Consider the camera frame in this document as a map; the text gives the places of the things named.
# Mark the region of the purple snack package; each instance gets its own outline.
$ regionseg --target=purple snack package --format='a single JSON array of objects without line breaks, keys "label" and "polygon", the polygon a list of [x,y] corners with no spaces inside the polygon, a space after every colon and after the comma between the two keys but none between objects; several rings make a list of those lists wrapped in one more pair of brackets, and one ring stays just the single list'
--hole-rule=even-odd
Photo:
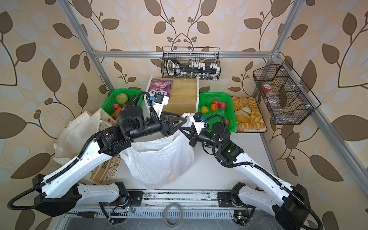
[{"label": "purple snack package", "polygon": [[148,93],[154,96],[155,93],[170,97],[170,89],[173,81],[168,80],[152,80],[148,88]]}]

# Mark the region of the green plastic tray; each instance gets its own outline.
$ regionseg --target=green plastic tray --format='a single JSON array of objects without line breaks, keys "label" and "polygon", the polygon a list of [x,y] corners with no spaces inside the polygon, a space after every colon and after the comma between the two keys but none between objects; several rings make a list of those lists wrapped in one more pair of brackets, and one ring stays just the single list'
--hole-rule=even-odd
[{"label": "green plastic tray", "polygon": [[[226,108],[225,109],[220,109],[220,107],[218,107],[217,111],[213,112],[210,109],[210,106],[211,106],[213,100],[215,100],[215,99],[219,100],[220,102],[226,102],[226,104],[227,104]],[[236,130],[236,121],[235,121],[233,101],[232,101],[231,97],[229,96],[229,94],[217,93],[217,92],[201,93],[199,95],[198,112],[201,111],[202,106],[206,106],[209,110],[209,112],[204,113],[203,116],[205,116],[207,118],[211,115],[219,114],[219,115],[221,115],[224,118],[229,120],[229,125],[227,126],[227,129],[230,132],[234,132]],[[216,117],[216,118],[213,118],[209,121],[209,129],[208,129],[209,132],[211,132],[212,125],[216,122],[221,122],[221,119]]]},{"label": "green plastic tray", "polygon": [[[108,115],[112,115],[115,112],[115,109],[113,108],[113,105],[116,103],[116,96],[125,93],[128,96],[128,99],[131,100],[133,96],[138,95],[142,91],[139,89],[115,89],[109,96],[109,98],[106,100],[105,104],[103,104],[102,109],[105,110],[105,112],[108,113]],[[141,105],[143,95],[139,99],[137,105]]]}]

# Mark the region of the wall-mounted basket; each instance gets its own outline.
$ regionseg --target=wall-mounted basket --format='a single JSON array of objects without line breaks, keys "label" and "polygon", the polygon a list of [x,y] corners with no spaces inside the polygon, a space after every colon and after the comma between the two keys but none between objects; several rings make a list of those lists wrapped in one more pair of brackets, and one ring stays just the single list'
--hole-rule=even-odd
[{"label": "wall-mounted basket", "polygon": [[162,47],[162,78],[198,78],[218,81],[221,73],[220,48]]},{"label": "wall-mounted basket", "polygon": [[[284,61],[253,71],[254,82],[275,125],[299,125],[321,104],[303,79],[295,72],[300,78],[296,83],[287,70],[292,69]],[[310,101],[305,94],[316,100]]]}]

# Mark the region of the pink fruit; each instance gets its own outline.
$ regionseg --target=pink fruit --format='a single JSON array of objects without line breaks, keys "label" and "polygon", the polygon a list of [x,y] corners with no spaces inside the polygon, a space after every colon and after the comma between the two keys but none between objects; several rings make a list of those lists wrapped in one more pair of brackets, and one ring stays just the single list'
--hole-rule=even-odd
[{"label": "pink fruit", "polygon": [[228,119],[225,118],[225,121],[226,121],[226,125],[229,125],[230,124],[230,122],[229,122]]},{"label": "pink fruit", "polygon": [[216,99],[216,100],[214,100],[214,101],[212,102],[212,104],[216,104],[217,106],[219,106],[220,101]]},{"label": "pink fruit", "polygon": [[114,108],[115,110],[117,110],[118,108],[120,108],[120,105],[119,105],[119,104],[114,104],[114,105],[113,105],[113,108]]},{"label": "pink fruit", "polygon": [[225,109],[225,108],[226,108],[226,102],[221,102],[220,109]]}]

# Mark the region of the cabbage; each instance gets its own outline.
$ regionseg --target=cabbage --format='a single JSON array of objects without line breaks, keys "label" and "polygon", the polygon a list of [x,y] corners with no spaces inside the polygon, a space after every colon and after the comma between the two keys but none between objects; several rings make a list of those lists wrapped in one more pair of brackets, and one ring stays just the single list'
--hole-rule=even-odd
[{"label": "cabbage", "polygon": [[116,99],[116,103],[123,106],[128,101],[128,96],[125,93],[121,93],[117,95],[115,99]]}]

